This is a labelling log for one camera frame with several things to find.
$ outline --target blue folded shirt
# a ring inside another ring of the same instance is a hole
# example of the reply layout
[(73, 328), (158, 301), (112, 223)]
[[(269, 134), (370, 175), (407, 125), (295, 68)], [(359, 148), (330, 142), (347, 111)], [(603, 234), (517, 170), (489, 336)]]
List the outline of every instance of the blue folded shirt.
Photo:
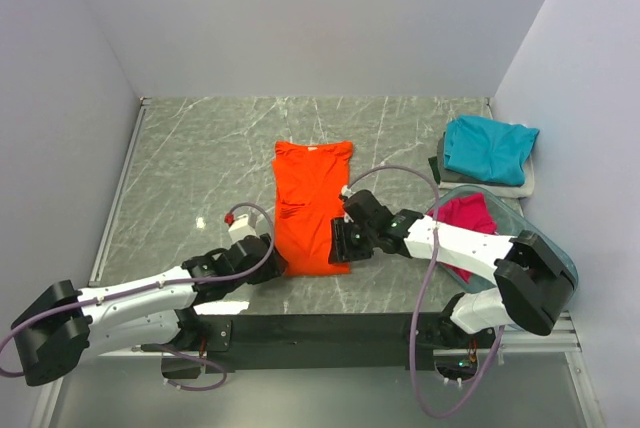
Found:
[(520, 186), (525, 182), (522, 165), (539, 132), (480, 116), (460, 116), (447, 124), (444, 166), (481, 181)]

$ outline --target white wall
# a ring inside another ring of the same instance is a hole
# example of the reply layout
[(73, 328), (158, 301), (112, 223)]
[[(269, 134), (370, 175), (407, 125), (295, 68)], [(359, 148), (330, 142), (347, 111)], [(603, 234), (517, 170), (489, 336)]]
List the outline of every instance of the white wall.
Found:
[(493, 95), (544, 0), (89, 0), (143, 95)]
[[(138, 104), (82, 0), (0, 0), (1, 333), (87, 282)], [(0, 363), (19, 368), (13, 344)], [(27, 426), (38, 393), (0, 379), (0, 425)]]
[(610, 427), (640, 403), (638, 0), (546, 0), (496, 95), (541, 128), (528, 218), (573, 257), (573, 315)]

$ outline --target orange t-shirt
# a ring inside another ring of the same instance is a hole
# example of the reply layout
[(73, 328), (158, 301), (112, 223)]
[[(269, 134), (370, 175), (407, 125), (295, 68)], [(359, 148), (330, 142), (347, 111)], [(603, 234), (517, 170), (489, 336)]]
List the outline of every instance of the orange t-shirt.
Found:
[(349, 182), (350, 141), (302, 146), (276, 142), (275, 236), (289, 263), (286, 274), (337, 275), (349, 265), (329, 264), (331, 220), (344, 215), (340, 191)]

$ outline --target pink cloth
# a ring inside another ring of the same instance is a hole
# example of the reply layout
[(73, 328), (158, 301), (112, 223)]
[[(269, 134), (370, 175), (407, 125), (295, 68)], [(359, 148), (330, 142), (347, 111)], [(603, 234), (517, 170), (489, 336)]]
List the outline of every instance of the pink cloth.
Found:
[[(498, 225), (491, 218), (482, 193), (455, 198), (442, 205), (438, 210), (438, 221), (487, 235), (493, 235), (498, 229)], [(445, 266), (457, 273), (466, 283), (469, 283), (471, 272), (451, 265)]]

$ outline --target marble tabletop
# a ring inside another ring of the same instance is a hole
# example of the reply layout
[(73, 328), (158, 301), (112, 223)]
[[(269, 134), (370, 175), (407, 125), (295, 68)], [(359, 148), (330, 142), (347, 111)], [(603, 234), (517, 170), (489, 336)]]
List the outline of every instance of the marble tabletop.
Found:
[[(98, 286), (154, 275), (228, 247), (222, 218), (234, 203), (254, 201), (273, 213), (276, 140), (351, 140), (352, 177), (381, 163), (430, 173), (428, 158), (448, 121), (461, 114), (491, 116), (485, 98), (154, 98), (143, 109), (110, 242), (98, 260)], [(373, 190), (392, 211), (425, 209), (434, 199), (422, 180), (403, 172), (372, 175), (358, 188)], [(516, 200), (510, 205), (519, 209)], [(353, 263), (349, 275), (243, 286), (224, 302), (258, 314), (408, 312), (425, 270), (425, 260), (376, 252)], [(439, 268), (422, 309), (440, 311), (460, 291)]]

